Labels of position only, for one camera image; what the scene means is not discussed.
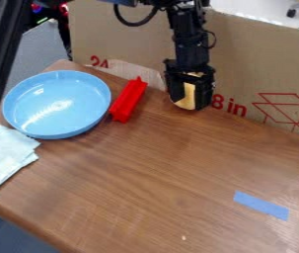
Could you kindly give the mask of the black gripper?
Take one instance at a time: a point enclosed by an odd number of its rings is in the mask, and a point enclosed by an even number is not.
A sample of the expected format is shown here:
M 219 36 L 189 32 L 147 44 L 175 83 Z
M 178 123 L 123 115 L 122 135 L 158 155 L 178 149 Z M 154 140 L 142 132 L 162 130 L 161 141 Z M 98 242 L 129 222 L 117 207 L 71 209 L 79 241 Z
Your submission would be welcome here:
M 210 66 L 210 32 L 205 29 L 206 11 L 201 6 L 170 6 L 166 9 L 173 30 L 175 57 L 165 63 L 165 80 L 170 99 L 178 102 L 185 98 L 185 84 L 181 75 L 198 73 L 195 85 L 195 110 L 206 108 L 213 101 L 215 89 L 214 73 Z

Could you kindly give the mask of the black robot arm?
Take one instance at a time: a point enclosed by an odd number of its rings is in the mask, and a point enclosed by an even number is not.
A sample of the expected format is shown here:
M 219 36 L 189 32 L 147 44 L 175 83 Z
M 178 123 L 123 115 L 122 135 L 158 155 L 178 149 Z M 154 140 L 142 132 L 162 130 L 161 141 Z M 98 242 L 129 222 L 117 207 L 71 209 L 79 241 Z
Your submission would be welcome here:
M 163 74 L 171 102 L 210 106 L 215 69 L 209 65 L 215 34 L 203 28 L 209 0 L 38 0 L 68 3 L 74 58 L 86 53 L 125 60 Z

